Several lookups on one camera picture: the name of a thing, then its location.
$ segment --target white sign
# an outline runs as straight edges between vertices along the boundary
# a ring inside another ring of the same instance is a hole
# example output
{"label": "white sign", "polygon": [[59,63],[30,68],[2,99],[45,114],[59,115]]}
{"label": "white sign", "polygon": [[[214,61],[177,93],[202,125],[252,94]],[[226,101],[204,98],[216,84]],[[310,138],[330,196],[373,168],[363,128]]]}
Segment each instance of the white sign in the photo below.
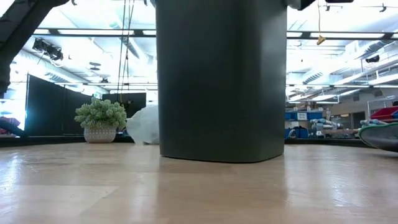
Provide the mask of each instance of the white sign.
{"label": "white sign", "polygon": [[307,120],[307,113],[297,113],[297,120],[306,121]]}

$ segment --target potted plant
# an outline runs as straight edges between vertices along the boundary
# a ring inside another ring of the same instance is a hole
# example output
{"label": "potted plant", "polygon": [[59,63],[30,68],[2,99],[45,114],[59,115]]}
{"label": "potted plant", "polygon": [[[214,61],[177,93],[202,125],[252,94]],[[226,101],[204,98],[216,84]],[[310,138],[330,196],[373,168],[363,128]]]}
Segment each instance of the potted plant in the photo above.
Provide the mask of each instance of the potted plant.
{"label": "potted plant", "polygon": [[75,121],[85,129],[88,143],[110,143],[116,136],[116,128],[126,127],[126,111],[119,103],[92,99],[76,109]]}

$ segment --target green succulent plant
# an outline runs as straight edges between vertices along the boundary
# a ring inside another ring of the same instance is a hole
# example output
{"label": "green succulent plant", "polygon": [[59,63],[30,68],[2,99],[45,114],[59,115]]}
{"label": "green succulent plant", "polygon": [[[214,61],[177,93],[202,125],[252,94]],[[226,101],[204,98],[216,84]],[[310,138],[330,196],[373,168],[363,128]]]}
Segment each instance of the green succulent plant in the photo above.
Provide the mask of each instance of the green succulent plant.
{"label": "green succulent plant", "polygon": [[82,128],[101,129],[104,126],[115,128],[126,127],[126,111],[118,102],[110,100],[92,99],[91,104],[84,104],[76,109],[75,121],[80,122]]}

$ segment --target white planter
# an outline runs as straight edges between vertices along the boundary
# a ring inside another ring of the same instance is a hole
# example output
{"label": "white planter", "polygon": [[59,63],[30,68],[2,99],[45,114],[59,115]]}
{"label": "white planter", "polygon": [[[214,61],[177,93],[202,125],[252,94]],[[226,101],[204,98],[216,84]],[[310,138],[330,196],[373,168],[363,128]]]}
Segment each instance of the white planter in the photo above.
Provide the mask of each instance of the white planter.
{"label": "white planter", "polygon": [[101,129],[85,128],[85,139],[88,143],[111,143],[116,137],[116,128],[104,126]]}

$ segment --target white plastic bag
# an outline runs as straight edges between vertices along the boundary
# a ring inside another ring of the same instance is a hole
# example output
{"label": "white plastic bag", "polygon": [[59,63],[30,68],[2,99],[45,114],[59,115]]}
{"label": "white plastic bag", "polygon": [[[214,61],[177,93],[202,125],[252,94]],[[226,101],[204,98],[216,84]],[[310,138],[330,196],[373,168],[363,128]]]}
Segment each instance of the white plastic bag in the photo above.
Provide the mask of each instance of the white plastic bag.
{"label": "white plastic bag", "polygon": [[159,112],[147,106],[127,119],[127,133],[136,144],[159,144]]}

